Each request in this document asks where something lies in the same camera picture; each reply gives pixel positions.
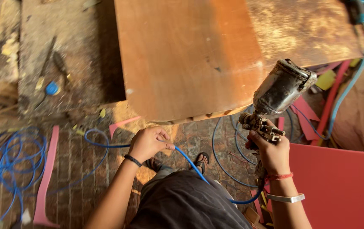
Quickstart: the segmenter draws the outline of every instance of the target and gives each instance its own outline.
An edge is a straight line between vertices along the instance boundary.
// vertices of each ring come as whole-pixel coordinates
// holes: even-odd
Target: hand
[[[159,126],[145,128],[132,138],[128,154],[143,163],[163,149],[174,150],[175,145],[166,142],[169,139],[169,135]]]
[[[286,137],[281,137],[277,145],[268,143],[260,134],[250,131],[247,136],[246,149],[254,142],[260,149],[261,162],[268,174],[285,175],[290,174],[290,141]]]

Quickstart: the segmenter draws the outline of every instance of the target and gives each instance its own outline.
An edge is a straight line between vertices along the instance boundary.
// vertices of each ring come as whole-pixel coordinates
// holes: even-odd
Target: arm
[[[268,120],[268,125],[272,126],[272,122]],[[277,145],[273,145],[264,140],[255,131],[250,131],[247,136],[249,140],[246,143],[248,149],[251,141],[256,143],[260,149],[261,162],[266,168],[268,174],[285,175],[290,174],[290,141],[282,137]],[[283,180],[270,181],[271,195],[279,196],[297,196],[298,191],[294,185],[292,177]],[[274,228],[292,228],[292,229],[308,229],[312,228],[305,214],[305,210],[301,201],[295,203],[286,203],[272,200],[272,214],[274,216]]]
[[[163,141],[169,139],[169,135],[161,127],[140,130],[132,139],[128,154],[142,163],[160,150],[175,149],[174,145]],[[138,168],[137,164],[127,159],[121,163],[106,194],[88,220],[86,229],[123,228],[128,200]]]

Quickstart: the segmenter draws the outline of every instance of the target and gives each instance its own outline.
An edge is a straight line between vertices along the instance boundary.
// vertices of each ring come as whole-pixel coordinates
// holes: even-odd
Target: right hand
[[[251,130],[247,136],[246,149],[250,148],[254,142],[260,149],[261,162],[270,175],[290,174],[290,141],[286,137],[281,137],[277,145],[268,143],[260,134]]]

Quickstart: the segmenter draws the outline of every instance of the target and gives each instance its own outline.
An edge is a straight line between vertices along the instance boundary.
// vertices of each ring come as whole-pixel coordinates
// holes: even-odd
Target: dirty floor
[[[137,116],[129,109],[126,102],[120,102],[113,111],[108,112],[109,115],[104,122],[97,124],[95,118],[92,124],[88,124],[87,128],[97,127],[104,130],[108,134],[108,123],[122,121]],[[237,121],[239,114],[234,115]],[[251,196],[250,188],[237,184],[230,179],[218,166],[212,154],[212,134],[218,118],[208,119],[205,121],[197,121],[173,126],[163,126],[170,134],[172,142],[180,147],[188,154],[191,159],[195,159],[200,152],[207,152],[211,155],[210,164],[206,171],[206,175],[212,179],[220,181],[226,187],[234,199],[246,200]],[[286,130],[288,128],[289,119],[286,118]],[[126,124],[116,130],[111,144],[123,143],[127,144],[131,138],[139,130],[147,126],[155,126],[156,124],[146,122],[139,119],[132,123]],[[52,132],[53,124],[41,124],[41,132],[45,134],[48,142]],[[102,137],[90,135],[96,142],[103,143]],[[244,140],[239,139],[239,146],[248,158],[255,161],[255,157],[249,151],[244,149]],[[35,151],[30,146],[26,149],[31,153]],[[215,134],[215,151],[225,169],[234,177],[242,182],[255,185],[255,175],[253,174],[254,166],[247,163],[241,158],[235,145],[235,131],[232,127],[230,117],[223,117]],[[52,222],[57,222],[63,229],[82,228],[89,218],[93,209],[98,205],[101,196],[104,194],[110,180],[113,178],[116,170],[124,159],[124,155],[128,152],[128,148],[110,149],[108,156],[103,160],[98,169],[88,178],[84,179],[77,185],[69,189],[59,191],[56,194],[50,194],[46,200],[46,215]],[[49,184],[49,191],[57,190],[67,186],[69,183],[81,179],[88,174],[103,159],[105,149],[92,146],[87,143],[83,137],[72,129],[72,124],[66,123],[60,125],[59,143],[57,156],[52,173],[52,179]],[[157,154],[164,164],[178,170],[188,169],[188,163],[177,151],[164,150]],[[146,168],[141,167],[134,180],[133,191],[129,200],[126,222],[135,215],[138,210],[140,190],[155,173]],[[31,179],[31,174],[16,178],[18,182],[25,184]],[[39,187],[37,182],[26,193],[36,193]],[[4,187],[0,185],[0,216],[9,207],[13,196]],[[29,210],[31,216],[34,214],[36,198],[32,196],[24,197],[24,209]],[[239,205],[239,210],[244,211],[249,205]],[[8,212],[2,221],[0,228],[9,228],[12,222],[19,215],[20,205],[18,201],[14,202],[12,209]],[[44,226],[33,226],[32,223],[22,228],[44,228]]]

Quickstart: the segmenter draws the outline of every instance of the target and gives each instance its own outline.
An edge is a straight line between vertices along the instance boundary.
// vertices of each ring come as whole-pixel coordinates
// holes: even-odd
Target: blue bottle cap
[[[59,86],[57,86],[55,81],[51,81],[47,86],[46,86],[46,93],[48,95],[55,95],[57,94],[57,92],[59,91]]]

